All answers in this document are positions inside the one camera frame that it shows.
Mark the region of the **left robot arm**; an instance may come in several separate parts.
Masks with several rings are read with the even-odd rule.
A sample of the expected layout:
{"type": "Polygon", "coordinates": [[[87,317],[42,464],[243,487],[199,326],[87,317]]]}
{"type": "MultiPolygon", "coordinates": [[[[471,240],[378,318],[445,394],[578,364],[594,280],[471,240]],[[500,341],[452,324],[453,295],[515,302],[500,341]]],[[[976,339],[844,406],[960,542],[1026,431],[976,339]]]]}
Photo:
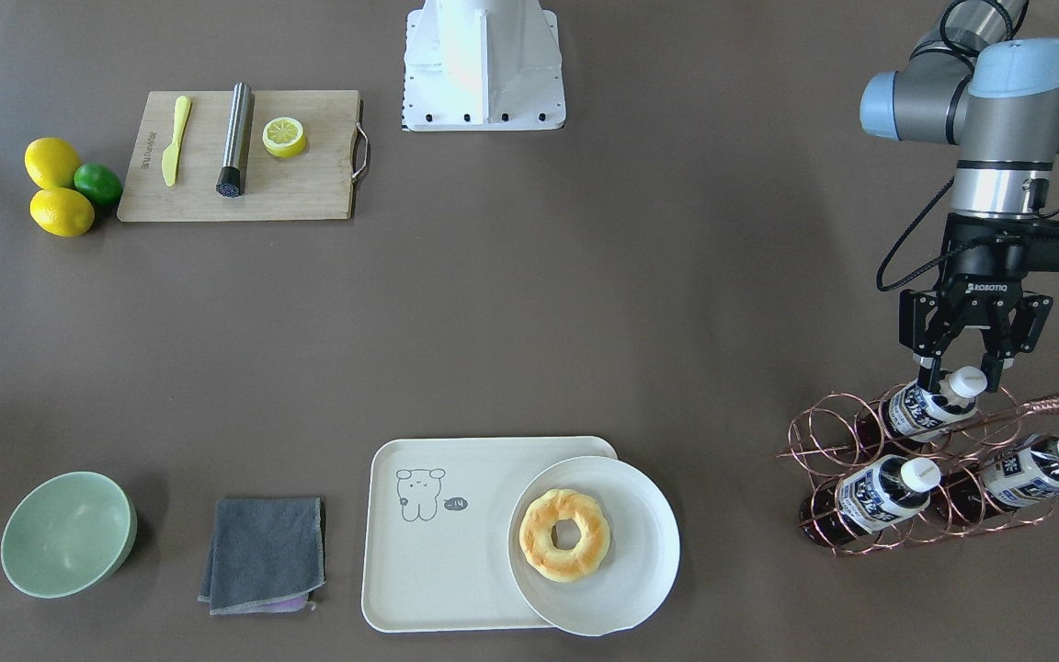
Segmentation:
{"type": "Polygon", "coordinates": [[[1031,272],[1059,272],[1059,211],[1048,187],[1059,155],[1059,39],[1017,38],[1025,1],[954,1],[917,43],[904,70],[880,73],[860,102],[862,129],[959,148],[933,286],[900,297],[900,342],[939,389],[947,348],[982,332],[982,372],[1001,373],[1031,352],[1051,298],[1027,291],[1031,272]]]}

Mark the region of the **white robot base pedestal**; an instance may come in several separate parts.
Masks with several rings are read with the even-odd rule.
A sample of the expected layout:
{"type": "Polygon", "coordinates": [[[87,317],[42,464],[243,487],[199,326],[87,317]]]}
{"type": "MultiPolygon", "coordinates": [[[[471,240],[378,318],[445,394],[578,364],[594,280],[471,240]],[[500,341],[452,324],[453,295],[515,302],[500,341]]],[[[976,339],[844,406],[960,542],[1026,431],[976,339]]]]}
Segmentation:
{"type": "Polygon", "coordinates": [[[564,126],[558,17],[538,1],[426,1],[403,25],[403,130],[564,126]]]}

